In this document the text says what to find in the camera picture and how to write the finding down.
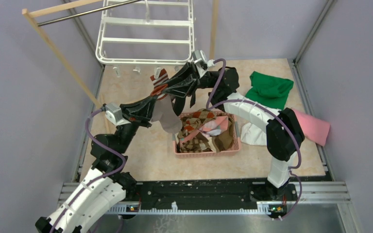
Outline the pink cloth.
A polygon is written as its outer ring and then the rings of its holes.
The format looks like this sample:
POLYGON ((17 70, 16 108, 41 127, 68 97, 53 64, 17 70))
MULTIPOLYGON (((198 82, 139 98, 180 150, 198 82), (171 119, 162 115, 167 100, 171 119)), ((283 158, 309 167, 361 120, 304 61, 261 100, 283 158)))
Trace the pink cloth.
POLYGON ((316 144, 324 147, 330 131, 331 124, 311 115, 293 109, 304 135, 316 144))

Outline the grey orange striped sock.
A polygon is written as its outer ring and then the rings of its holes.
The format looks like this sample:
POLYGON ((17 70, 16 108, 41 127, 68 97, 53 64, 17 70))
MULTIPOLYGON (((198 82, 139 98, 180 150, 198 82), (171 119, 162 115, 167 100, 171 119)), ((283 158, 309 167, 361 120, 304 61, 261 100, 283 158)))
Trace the grey orange striped sock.
POLYGON ((151 96, 157 96, 162 99, 167 94, 164 94, 162 91, 168 87, 167 81, 169 80, 168 73, 164 68, 159 68, 156 70, 155 74, 150 77, 153 84, 153 91, 151 96))

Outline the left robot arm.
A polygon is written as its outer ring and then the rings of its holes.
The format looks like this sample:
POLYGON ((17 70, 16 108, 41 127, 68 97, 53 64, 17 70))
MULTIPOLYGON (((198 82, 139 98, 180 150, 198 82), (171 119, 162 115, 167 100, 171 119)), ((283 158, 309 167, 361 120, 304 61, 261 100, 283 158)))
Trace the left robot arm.
POLYGON ((157 96, 121 104, 104 104, 85 121, 85 130, 94 143, 96 160, 72 194, 48 217, 40 217, 35 227, 40 233, 86 233, 116 203, 136 196, 137 181, 123 172, 124 153, 139 127, 148 128, 157 96), (94 116, 105 113, 116 125, 114 134, 93 136, 89 124, 94 116))

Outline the metal rack rod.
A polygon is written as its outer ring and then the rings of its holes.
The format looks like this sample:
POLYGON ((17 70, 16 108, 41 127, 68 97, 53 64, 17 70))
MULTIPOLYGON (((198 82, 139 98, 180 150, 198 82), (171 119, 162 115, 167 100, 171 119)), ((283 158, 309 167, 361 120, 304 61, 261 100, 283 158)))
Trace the metal rack rod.
POLYGON ((116 4, 112 4, 112 5, 107 5, 107 6, 97 8, 97 9, 93 9, 93 10, 90 10, 90 11, 86 11, 86 12, 82 12, 82 13, 76 13, 76 14, 73 14, 73 15, 70 15, 70 16, 67 16, 67 17, 61 17, 61 18, 57 18, 57 19, 53 19, 53 20, 48 20, 48 21, 45 21, 45 22, 40 22, 37 25, 38 25, 38 27, 46 26, 46 25, 57 23, 57 22, 62 22, 62 21, 65 21, 65 20, 73 19, 73 18, 76 18, 76 17, 81 17, 81 16, 93 14, 93 13, 96 13, 96 12, 106 11, 106 10, 109 10, 109 9, 112 9, 112 8, 116 8, 116 7, 120 7, 120 6, 124 6, 124 5, 128 5, 128 4, 137 3, 137 2, 140 2, 140 1, 141 0, 127 0, 127 1, 124 1, 124 2, 120 2, 120 3, 116 3, 116 4))

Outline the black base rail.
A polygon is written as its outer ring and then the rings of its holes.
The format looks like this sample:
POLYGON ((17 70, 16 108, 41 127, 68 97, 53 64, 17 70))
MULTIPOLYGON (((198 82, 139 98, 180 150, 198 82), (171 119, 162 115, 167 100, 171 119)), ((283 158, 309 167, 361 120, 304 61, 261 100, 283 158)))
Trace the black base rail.
POLYGON ((137 183, 129 196, 110 212, 124 215, 148 211, 235 211, 258 210, 263 201, 273 202, 266 210, 286 212, 298 199, 294 184, 276 188, 265 178, 150 181, 137 183))

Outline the wooden drying rack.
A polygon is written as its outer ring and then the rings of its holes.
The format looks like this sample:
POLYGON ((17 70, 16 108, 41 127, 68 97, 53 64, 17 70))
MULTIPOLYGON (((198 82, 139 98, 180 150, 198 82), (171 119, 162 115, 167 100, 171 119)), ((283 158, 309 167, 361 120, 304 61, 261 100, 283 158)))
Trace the wooden drying rack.
MULTIPOLYGON (((103 7, 107 5, 112 5, 125 0, 105 0, 103 2, 103 7)), ((28 9, 22 9, 22 15, 27 19, 30 25, 38 33, 38 35, 43 39, 43 41, 48 45, 50 50, 54 53, 56 58, 62 63, 62 65, 67 69, 71 74, 77 84, 81 89, 86 93, 90 100, 95 104, 95 106, 100 107, 101 103, 96 99, 94 94, 89 90, 82 78, 78 75, 76 70, 72 67, 70 62, 66 59, 60 49, 55 45, 55 43, 50 39, 48 34, 43 30, 43 26, 38 27, 36 21, 37 17, 42 17, 61 11, 71 10, 73 8, 81 7, 84 5, 93 4, 92 0, 77 0, 72 2, 65 2, 63 4, 44 8, 36 11, 28 11, 28 9)), ((193 1, 188 0, 186 2, 177 2, 177 1, 158 1, 158 0, 141 0, 135 4, 144 4, 146 7, 146 16, 145 19, 136 19, 136 18, 118 18, 118 17, 109 17, 107 16, 106 11, 102 12, 102 20, 100 25, 100 31, 98 36, 98 42, 96 45, 95 55, 101 64, 105 65, 135 65, 135 66, 179 66, 186 62, 186 60, 171 60, 171 59, 119 59, 119 58, 105 58, 99 54, 100 49, 102 48, 103 42, 114 42, 114 43, 126 43, 126 44, 162 44, 162 45, 180 45, 185 44, 189 46, 190 50, 195 48, 194 40, 194 12, 193 12, 193 1), (188 19, 187 20, 151 20, 150 18, 150 6, 152 5, 162 5, 162 6, 179 6, 188 8, 188 19), (116 37, 105 37, 105 24, 112 23, 116 25, 128 25, 128 26, 148 26, 148 27, 188 27, 188 39, 187 40, 164 40, 164 39, 139 39, 139 38, 116 38, 116 37)))

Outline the pink plastic basket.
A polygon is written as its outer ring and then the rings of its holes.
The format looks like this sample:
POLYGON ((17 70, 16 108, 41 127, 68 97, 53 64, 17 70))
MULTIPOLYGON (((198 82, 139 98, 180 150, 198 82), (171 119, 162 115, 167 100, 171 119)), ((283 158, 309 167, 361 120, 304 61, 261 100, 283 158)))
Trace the pink plastic basket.
POLYGON ((232 156, 241 149, 239 130, 233 114, 201 109, 182 113, 182 129, 174 136, 178 158, 232 156))

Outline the black sock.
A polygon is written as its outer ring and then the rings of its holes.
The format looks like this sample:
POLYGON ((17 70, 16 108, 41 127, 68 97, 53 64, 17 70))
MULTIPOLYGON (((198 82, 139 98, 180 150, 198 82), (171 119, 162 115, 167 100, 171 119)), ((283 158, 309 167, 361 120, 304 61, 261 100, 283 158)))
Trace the black sock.
POLYGON ((196 103, 196 90, 193 90, 190 95, 190 105, 189 107, 192 108, 196 103))
POLYGON ((185 102, 185 97, 174 97, 174 100, 172 101, 172 109, 177 117, 183 112, 185 102))

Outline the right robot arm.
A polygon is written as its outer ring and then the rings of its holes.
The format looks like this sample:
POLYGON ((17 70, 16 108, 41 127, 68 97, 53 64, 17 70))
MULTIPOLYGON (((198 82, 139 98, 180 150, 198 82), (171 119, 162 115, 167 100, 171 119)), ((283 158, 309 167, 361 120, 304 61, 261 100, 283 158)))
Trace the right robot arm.
POLYGON ((271 200, 285 194, 292 161, 300 156, 304 134, 295 113, 267 108, 237 92, 239 76, 233 67, 222 66, 207 71, 195 63, 186 63, 175 76, 166 71, 151 76, 157 98, 153 115, 170 133, 177 133, 181 152, 218 153, 233 144, 232 115, 256 126, 267 137, 272 155, 265 193, 271 200), (180 114, 187 97, 194 98, 197 89, 210 89, 206 106, 184 118, 180 114))

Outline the white cloth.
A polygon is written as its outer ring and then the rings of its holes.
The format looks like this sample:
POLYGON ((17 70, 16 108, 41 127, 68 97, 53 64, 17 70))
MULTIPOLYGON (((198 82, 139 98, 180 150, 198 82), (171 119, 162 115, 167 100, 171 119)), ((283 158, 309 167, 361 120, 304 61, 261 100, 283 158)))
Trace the white cloth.
POLYGON ((246 123, 241 128, 241 142, 251 146, 266 146, 267 135, 252 123, 246 123))

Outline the white clip hanger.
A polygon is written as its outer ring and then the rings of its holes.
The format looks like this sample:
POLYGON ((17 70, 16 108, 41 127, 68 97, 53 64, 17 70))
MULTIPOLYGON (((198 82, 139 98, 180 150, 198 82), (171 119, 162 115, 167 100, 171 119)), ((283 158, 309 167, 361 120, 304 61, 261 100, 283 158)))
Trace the white clip hanger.
POLYGON ((180 67, 195 50, 191 0, 105 0, 95 56, 104 65, 180 67))

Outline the brown striped sock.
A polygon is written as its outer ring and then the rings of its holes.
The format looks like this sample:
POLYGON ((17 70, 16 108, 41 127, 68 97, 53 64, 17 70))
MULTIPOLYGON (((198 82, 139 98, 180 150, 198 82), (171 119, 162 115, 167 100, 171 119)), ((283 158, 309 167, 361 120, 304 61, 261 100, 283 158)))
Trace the brown striped sock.
POLYGON ((220 135, 212 137, 212 144, 215 148, 215 152, 219 153, 222 151, 229 150, 234 143, 234 126, 233 122, 228 121, 228 128, 220 135))

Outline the green cloth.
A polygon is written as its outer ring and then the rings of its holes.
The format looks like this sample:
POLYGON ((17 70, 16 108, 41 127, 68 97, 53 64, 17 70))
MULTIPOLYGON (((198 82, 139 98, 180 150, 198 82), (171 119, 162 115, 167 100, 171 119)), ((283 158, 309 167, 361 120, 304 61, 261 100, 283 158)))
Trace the green cloth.
POLYGON ((250 75, 251 88, 245 97, 266 107, 283 110, 294 81, 254 71, 250 75))

